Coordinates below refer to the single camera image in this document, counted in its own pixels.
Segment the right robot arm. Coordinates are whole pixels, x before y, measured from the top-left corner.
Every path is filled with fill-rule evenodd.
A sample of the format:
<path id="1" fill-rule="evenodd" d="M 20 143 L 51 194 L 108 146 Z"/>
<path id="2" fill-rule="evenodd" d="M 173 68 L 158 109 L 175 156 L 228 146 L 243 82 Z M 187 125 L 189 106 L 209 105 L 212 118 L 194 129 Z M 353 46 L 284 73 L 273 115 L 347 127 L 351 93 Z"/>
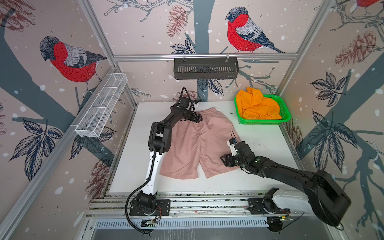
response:
<path id="1" fill-rule="evenodd" d="M 351 199 L 329 173 L 297 170 L 269 158 L 255 156 L 246 142 L 234 138 L 227 144 L 231 152 L 221 157 L 225 166 L 239 167 L 249 175 L 273 179 L 295 188 L 294 191 L 271 188 L 261 203 L 249 203 L 251 212 L 288 214 L 291 210 L 298 210 L 314 214 L 329 226 L 339 226 Z"/>

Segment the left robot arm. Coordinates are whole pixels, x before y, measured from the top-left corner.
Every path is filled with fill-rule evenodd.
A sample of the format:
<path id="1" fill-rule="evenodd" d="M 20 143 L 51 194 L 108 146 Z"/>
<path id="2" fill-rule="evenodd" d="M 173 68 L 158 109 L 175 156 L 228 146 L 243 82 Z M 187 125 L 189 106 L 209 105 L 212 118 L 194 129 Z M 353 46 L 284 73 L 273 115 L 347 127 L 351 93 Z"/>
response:
<path id="1" fill-rule="evenodd" d="M 172 129 L 180 121 L 199 123 L 202 115 L 195 112 L 198 101 L 190 97 L 179 97 L 173 104 L 171 112 L 161 121 L 151 125 L 149 135 L 150 163 L 146 175 L 146 181 L 133 191 L 136 197 L 130 203 L 131 215 L 143 213 L 152 215 L 159 212 L 157 207 L 157 177 L 160 174 L 162 162 L 172 144 Z"/>

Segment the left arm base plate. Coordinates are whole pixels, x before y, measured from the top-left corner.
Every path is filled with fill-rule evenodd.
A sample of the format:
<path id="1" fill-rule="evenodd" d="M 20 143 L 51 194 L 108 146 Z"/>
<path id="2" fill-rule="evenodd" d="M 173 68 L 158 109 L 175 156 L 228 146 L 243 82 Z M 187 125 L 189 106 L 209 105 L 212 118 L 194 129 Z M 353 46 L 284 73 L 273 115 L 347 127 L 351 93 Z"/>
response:
<path id="1" fill-rule="evenodd" d="M 139 203 L 134 200 L 129 207 L 129 216 L 168 216 L 170 214 L 170 200 L 156 200 L 156 203 Z"/>

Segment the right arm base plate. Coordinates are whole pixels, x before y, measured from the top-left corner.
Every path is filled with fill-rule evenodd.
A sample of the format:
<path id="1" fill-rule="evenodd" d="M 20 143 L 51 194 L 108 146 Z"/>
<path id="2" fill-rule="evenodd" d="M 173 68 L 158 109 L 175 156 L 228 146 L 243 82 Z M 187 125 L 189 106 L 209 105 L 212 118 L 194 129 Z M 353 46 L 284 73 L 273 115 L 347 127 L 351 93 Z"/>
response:
<path id="1" fill-rule="evenodd" d="M 289 215 L 291 211 L 289 209 L 279 208 L 272 199 L 264 198 L 254 198 L 248 199 L 248 208 L 247 210 L 251 215 L 266 215 L 266 214 L 279 214 L 279 215 Z"/>

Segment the pink shorts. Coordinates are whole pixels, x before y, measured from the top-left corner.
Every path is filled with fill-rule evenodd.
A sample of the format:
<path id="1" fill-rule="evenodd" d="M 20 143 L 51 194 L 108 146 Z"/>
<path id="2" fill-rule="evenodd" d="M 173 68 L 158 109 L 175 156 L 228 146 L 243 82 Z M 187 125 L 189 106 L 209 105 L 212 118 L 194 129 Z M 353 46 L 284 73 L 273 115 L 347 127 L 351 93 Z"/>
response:
<path id="1" fill-rule="evenodd" d="M 237 170 L 227 167 L 221 157 L 229 154 L 227 141 L 240 140 L 233 123 L 216 108 L 199 111 L 203 120 L 178 122 L 172 129 L 172 144 L 162 162 L 160 175 L 180 180 L 197 179 L 198 166 L 206 178 Z"/>

